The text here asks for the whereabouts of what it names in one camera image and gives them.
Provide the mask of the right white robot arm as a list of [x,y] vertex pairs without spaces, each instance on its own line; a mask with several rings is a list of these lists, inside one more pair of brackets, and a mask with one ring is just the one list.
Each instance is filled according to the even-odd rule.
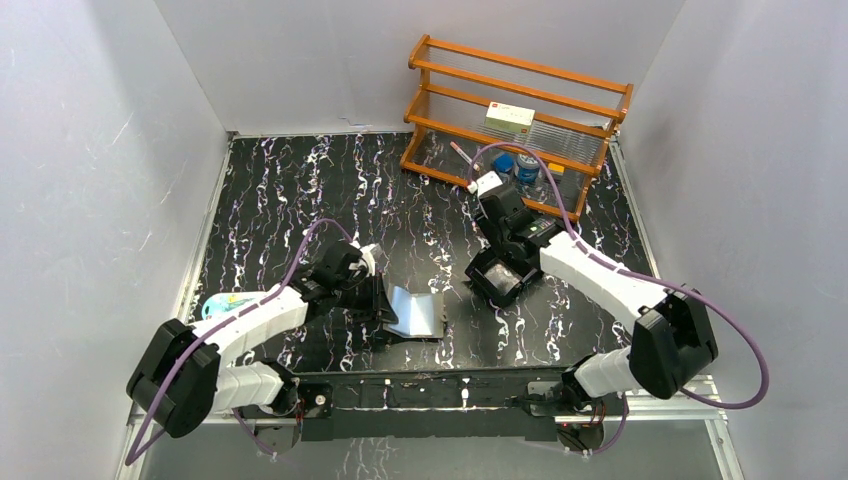
[[631,335],[626,347],[590,354],[562,375],[565,405],[590,413],[603,396],[643,389],[668,399],[710,365],[718,347],[706,308],[691,295],[645,280],[601,252],[580,249],[563,221],[531,211],[509,185],[470,186],[474,221],[488,245],[469,264],[472,284],[500,308],[543,275],[565,281]]

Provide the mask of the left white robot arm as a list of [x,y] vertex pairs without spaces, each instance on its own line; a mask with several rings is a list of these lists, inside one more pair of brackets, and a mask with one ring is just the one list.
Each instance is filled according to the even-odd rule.
[[133,371],[126,393],[173,438],[211,413],[257,406],[289,416],[305,405],[300,379],[274,360],[236,365],[253,347],[335,308],[359,320],[394,323],[377,244],[344,240],[295,270],[290,283],[226,314],[186,325],[161,324]]

